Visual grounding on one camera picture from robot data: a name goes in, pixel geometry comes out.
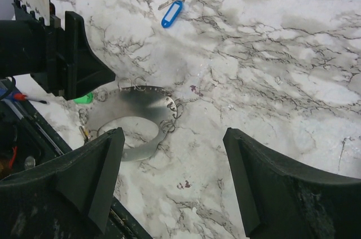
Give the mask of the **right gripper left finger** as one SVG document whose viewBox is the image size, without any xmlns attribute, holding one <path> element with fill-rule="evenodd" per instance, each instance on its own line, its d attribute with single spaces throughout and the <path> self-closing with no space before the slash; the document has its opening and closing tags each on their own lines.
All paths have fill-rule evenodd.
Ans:
<svg viewBox="0 0 361 239">
<path fill-rule="evenodd" d="M 1 180 L 1 238 L 103 238 L 124 142 L 109 130 Z"/>
</svg>

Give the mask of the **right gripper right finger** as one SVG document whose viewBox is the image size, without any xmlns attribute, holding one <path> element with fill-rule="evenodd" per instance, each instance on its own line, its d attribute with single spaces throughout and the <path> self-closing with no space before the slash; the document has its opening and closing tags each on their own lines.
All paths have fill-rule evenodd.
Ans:
<svg viewBox="0 0 361 239">
<path fill-rule="evenodd" d="M 305 165 L 238 129 L 223 143 L 247 238 L 359 238 L 360 180 Z"/>
</svg>

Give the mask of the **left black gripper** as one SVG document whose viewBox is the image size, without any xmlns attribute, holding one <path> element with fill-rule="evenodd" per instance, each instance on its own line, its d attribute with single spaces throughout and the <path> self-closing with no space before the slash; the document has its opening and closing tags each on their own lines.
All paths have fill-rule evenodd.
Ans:
<svg viewBox="0 0 361 239">
<path fill-rule="evenodd" d="M 65 13 L 66 64 L 65 89 L 62 84 L 63 68 L 59 61 L 57 36 L 60 19 L 55 6 L 49 4 L 50 25 L 43 17 L 36 17 L 20 0 L 12 3 L 15 20 L 1 20 L 1 78 L 23 74 L 30 76 L 46 92 L 63 92 L 73 100 L 92 90 L 113 82 L 115 73 L 92 51 L 87 40 L 81 15 Z"/>
</svg>

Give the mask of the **key with blue tag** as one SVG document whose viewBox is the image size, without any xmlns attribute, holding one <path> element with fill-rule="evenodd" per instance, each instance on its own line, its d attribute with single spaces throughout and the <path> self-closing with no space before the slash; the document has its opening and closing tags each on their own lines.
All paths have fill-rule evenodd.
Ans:
<svg viewBox="0 0 361 239">
<path fill-rule="evenodd" d="M 167 0 L 166 2 L 159 5 L 158 10 L 163 10 L 168 8 L 166 14 L 161 20 L 161 26 L 163 28 L 169 28 L 173 25 L 174 21 L 178 17 L 179 13 L 183 8 L 183 3 L 185 0 Z"/>
</svg>

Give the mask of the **key with green tag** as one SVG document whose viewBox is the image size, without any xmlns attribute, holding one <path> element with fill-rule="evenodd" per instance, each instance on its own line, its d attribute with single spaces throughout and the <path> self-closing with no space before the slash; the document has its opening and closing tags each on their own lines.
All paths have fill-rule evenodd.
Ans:
<svg viewBox="0 0 361 239">
<path fill-rule="evenodd" d="M 80 98 L 76 98 L 74 99 L 73 101 L 76 103 L 76 104 L 90 104 L 93 102 L 93 99 L 94 99 L 94 96 L 93 96 L 93 93 L 90 92 Z"/>
</svg>

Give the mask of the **key with yellow tag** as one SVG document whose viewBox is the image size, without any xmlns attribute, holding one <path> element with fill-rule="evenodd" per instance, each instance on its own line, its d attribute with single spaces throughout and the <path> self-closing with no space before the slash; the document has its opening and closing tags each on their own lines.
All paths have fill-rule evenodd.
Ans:
<svg viewBox="0 0 361 239">
<path fill-rule="evenodd" d="M 78 111 L 78 118 L 80 121 L 80 133 L 83 137 L 84 140 L 84 144 L 94 140 L 97 136 L 97 131 L 96 130 L 91 130 L 90 128 L 87 127 L 87 123 L 89 120 L 89 113 L 86 109 L 81 108 Z"/>
</svg>

